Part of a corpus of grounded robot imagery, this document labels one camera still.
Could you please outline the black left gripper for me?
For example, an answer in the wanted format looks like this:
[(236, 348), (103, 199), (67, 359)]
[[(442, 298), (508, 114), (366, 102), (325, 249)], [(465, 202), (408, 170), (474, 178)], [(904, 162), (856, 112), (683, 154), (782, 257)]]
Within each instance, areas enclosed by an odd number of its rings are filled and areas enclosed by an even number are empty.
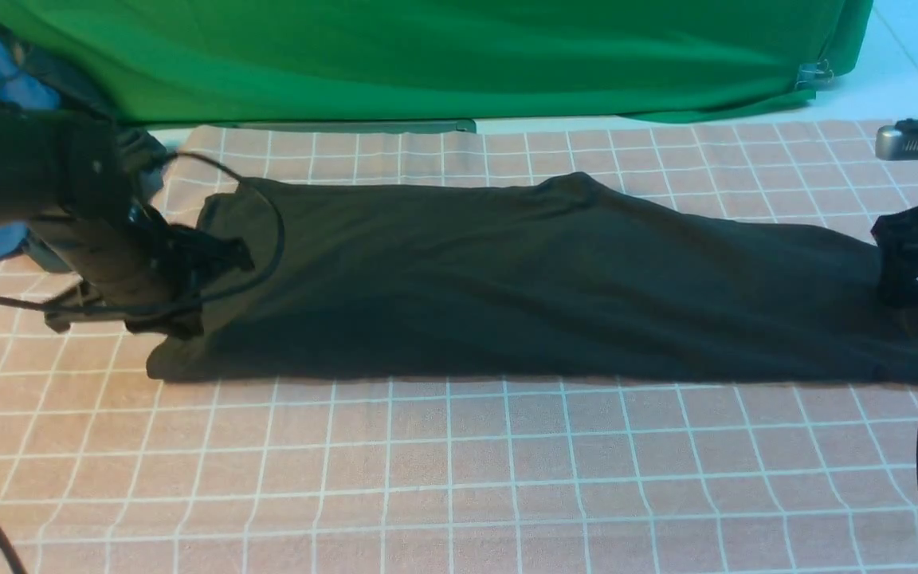
[(189, 340), (203, 333), (196, 301), (203, 285), (255, 269), (243, 239), (157, 221), (137, 200), (101, 218), (44, 214), (29, 231), (80, 277), (43, 302), (44, 322), (56, 333), (123, 322), (131, 333)]

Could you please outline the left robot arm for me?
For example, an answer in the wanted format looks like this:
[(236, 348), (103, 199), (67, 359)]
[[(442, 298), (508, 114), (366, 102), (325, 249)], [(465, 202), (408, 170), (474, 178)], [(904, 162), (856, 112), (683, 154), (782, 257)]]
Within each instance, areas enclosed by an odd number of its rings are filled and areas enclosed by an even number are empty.
[(80, 277), (40, 304), (0, 297), (0, 305), (37, 310), (55, 332), (120, 322), (132, 333), (190, 339), (202, 333), (204, 305), (269, 279), (279, 254), (248, 282), (204, 294), (254, 264), (240, 238), (171, 224), (151, 206), (139, 173), (174, 159), (130, 160), (111, 124), (75, 112), (0, 110), (0, 226), (22, 224)]

